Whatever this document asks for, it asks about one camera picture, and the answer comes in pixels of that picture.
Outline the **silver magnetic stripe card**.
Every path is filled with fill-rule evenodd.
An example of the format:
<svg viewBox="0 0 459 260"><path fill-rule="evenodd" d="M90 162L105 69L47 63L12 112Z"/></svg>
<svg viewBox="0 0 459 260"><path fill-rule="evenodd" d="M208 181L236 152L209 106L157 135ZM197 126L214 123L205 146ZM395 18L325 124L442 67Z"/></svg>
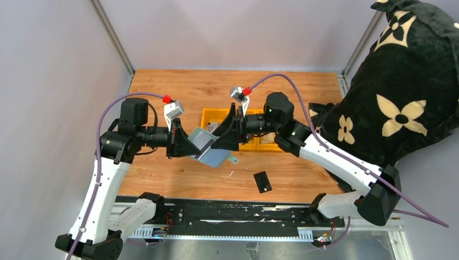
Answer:
<svg viewBox="0 0 459 260"><path fill-rule="evenodd" d="M199 160L209 150L211 144L215 141L215 137L208 135L204 132L198 133L193 139L192 143L199 149L200 154L195 155L193 158Z"/></svg>

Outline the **black credit card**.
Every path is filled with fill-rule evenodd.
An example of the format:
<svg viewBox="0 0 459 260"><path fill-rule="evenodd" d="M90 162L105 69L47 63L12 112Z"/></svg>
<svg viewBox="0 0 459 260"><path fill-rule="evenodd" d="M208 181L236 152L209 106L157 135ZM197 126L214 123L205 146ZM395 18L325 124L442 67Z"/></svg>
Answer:
<svg viewBox="0 0 459 260"><path fill-rule="evenodd" d="M253 176L259 193L272 191L271 183L265 171L255 173Z"/></svg>

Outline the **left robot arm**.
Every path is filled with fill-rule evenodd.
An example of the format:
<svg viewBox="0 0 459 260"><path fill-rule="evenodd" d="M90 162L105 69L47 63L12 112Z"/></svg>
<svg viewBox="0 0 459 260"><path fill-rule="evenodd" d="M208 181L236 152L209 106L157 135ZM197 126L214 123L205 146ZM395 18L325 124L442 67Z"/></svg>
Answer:
<svg viewBox="0 0 459 260"><path fill-rule="evenodd" d="M55 242L67 259L118 259L124 243L145 222L172 224L164 197L150 192L140 195L115 220L110 218L120 185L143 147L164 147L168 158L201 153L182 128L182 104L167 95L162 101L165 127L148 126L152 105L147 99L131 97L120 99L120 115L108 130L96 132L94 171L83 206L70 231Z"/></svg>

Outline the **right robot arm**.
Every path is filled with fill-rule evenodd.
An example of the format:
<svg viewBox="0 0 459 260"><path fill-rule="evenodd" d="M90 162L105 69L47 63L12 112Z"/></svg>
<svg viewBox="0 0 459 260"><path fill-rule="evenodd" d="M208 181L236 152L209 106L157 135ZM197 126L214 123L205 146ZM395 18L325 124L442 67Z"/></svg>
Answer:
<svg viewBox="0 0 459 260"><path fill-rule="evenodd" d="M293 117L294 104L281 92L267 96L263 113L246 115L241 106L231 104L227 117L212 132L217 137L213 149L238 151L250 135L274 133L278 147L296 157L312 161L353 187L343 194L321 193L309 207L316 224L335 217L360 216L367 222L384 226L400 200L398 170L381 168L359 160L327 142L311 127Z"/></svg>

